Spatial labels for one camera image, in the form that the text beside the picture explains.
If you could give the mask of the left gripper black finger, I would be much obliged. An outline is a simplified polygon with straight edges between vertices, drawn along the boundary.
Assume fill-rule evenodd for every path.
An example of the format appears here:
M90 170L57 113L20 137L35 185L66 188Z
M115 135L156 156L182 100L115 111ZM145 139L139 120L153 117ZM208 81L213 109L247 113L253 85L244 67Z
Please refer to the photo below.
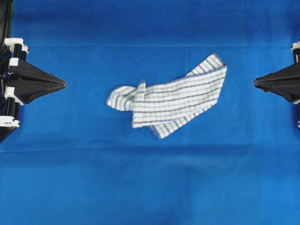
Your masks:
M36 98L66 88L66 84L40 81L8 81L7 98L14 98L20 105L29 104Z
M11 74L17 74L22 78L33 79L36 81L66 84L64 80L19 58L11 58L9 60L8 72Z

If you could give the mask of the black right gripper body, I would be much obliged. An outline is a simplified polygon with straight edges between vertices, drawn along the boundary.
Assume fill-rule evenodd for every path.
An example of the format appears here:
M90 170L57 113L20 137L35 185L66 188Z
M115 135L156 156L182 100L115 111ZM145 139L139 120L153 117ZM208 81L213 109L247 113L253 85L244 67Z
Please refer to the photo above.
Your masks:
M298 42L295 42L291 45L291 50L293 52L293 59L294 64L297 65L297 69L300 68L300 40L298 39ZM300 127L300 77L296 78L296 97L295 100L293 100L293 104L297 105L297 125Z

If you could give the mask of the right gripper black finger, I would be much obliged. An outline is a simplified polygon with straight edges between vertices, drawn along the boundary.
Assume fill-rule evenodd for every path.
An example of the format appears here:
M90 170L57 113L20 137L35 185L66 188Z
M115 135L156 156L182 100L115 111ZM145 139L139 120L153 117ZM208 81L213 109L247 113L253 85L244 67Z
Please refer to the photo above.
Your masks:
M262 89L264 92L272 92L285 98L288 102L294 103L300 99L300 86L291 84L275 84L275 83L254 83L256 88Z
M300 78L300 64L295 63L277 72L258 77L254 83L272 82L272 81L286 81Z

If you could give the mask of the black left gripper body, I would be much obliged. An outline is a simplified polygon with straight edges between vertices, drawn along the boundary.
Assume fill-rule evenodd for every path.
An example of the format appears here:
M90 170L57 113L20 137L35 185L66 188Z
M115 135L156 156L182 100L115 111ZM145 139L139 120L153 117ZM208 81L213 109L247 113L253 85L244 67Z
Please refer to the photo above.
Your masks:
M29 89L20 75L12 72L21 69L26 61L28 47L21 38L3 39L0 49L0 127L18 128L18 110L28 103Z

